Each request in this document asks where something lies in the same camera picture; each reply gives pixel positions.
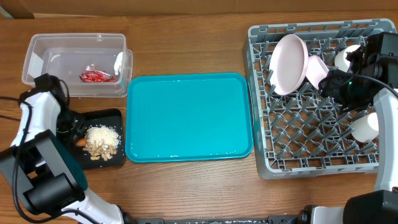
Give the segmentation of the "orange carrot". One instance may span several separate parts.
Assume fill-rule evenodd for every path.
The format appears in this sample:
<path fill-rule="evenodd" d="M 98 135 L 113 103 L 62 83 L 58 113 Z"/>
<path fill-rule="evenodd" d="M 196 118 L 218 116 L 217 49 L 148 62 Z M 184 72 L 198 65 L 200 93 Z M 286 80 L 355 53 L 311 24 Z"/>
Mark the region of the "orange carrot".
<path fill-rule="evenodd" d="M 76 146 L 78 147 L 84 147 L 87 144 L 87 140 L 85 138 L 81 138 L 79 140 L 77 140 L 76 142 Z"/>

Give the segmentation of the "white bowl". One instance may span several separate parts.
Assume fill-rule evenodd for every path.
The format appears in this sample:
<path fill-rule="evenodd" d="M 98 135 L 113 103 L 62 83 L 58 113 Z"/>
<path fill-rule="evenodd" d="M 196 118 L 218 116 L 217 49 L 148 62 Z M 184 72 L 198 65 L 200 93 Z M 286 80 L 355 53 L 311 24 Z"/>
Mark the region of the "white bowl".
<path fill-rule="evenodd" d="M 341 70 L 343 72 L 347 72 L 351 62 L 346 59 L 348 53 L 354 52 L 355 50 L 359 49 L 361 46 L 360 45 L 350 45 L 349 47 L 345 48 L 344 50 L 341 50 L 335 57 L 335 66 L 337 67 L 338 70 Z"/>

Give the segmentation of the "pink bowl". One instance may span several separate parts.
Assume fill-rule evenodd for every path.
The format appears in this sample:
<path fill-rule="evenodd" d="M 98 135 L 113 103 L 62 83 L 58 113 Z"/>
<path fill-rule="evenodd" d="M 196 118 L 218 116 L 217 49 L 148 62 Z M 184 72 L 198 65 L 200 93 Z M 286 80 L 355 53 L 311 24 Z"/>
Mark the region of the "pink bowl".
<path fill-rule="evenodd" d="M 328 67 L 320 57 L 312 55 L 308 58 L 306 78 L 315 89 L 319 89 L 318 85 L 327 76 L 328 71 Z"/>

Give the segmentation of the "white paper cup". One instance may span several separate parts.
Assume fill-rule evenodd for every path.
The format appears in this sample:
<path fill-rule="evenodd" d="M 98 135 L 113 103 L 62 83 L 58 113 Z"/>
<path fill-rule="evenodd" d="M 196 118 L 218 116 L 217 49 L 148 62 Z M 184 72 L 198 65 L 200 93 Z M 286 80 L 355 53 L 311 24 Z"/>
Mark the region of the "white paper cup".
<path fill-rule="evenodd" d="M 370 113 L 351 123 L 355 140 L 369 142 L 379 136 L 379 123 L 377 113 Z"/>

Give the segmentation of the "red snack wrapper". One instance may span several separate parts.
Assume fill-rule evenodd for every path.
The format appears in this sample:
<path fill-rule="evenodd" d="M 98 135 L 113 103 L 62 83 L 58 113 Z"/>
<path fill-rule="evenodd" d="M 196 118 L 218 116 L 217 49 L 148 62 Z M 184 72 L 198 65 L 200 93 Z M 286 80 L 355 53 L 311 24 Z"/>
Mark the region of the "red snack wrapper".
<path fill-rule="evenodd" d="M 85 83 L 109 83 L 118 81 L 116 77 L 97 69 L 94 64 L 88 65 L 79 77 L 80 80 Z"/>

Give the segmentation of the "pink plate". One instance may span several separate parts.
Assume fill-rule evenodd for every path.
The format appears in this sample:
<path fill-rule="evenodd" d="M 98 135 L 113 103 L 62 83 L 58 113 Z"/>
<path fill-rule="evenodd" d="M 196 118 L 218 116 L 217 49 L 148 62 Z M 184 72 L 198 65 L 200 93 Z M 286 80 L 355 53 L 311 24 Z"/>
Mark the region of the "pink plate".
<path fill-rule="evenodd" d="M 269 65 L 270 84 L 278 95 L 288 95 L 302 84 L 308 68 L 308 50 L 297 35 L 284 36 L 276 45 Z"/>

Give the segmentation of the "white tissue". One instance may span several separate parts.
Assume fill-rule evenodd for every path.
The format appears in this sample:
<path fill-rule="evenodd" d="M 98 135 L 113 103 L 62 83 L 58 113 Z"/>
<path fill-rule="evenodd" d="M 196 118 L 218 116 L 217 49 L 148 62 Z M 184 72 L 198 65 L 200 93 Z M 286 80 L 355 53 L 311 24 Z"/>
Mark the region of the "white tissue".
<path fill-rule="evenodd" d="M 123 64 L 123 57 L 124 57 L 124 52 L 118 53 L 115 63 L 114 63 L 114 74 L 116 76 L 119 76 L 121 74 L 121 68 Z"/>

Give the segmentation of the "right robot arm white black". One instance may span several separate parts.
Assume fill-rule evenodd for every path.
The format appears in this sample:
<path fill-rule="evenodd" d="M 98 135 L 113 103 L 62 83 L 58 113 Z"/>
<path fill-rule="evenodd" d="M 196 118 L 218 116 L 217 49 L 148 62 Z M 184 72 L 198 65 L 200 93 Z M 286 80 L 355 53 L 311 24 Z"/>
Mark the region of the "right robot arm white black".
<path fill-rule="evenodd" d="M 379 124 L 379 168 L 374 191 L 344 207 L 307 205 L 296 223 L 397 223 L 397 34 L 370 35 L 348 53 L 347 72 L 331 70 L 319 84 L 342 113 L 373 105 Z"/>

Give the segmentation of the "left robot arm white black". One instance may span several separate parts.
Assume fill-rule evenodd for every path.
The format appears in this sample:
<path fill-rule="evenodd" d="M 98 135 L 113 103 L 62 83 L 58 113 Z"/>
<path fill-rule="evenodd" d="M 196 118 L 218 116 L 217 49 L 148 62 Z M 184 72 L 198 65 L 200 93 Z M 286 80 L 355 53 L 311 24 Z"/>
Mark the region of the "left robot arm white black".
<path fill-rule="evenodd" d="M 16 102 L 22 116 L 17 136 L 1 152 L 1 173 L 12 188 L 14 206 L 30 223 L 61 216 L 78 223 L 132 223 L 119 206 L 88 187 L 68 147 L 83 134 L 83 121 L 70 111 L 67 84 L 45 73 Z"/>

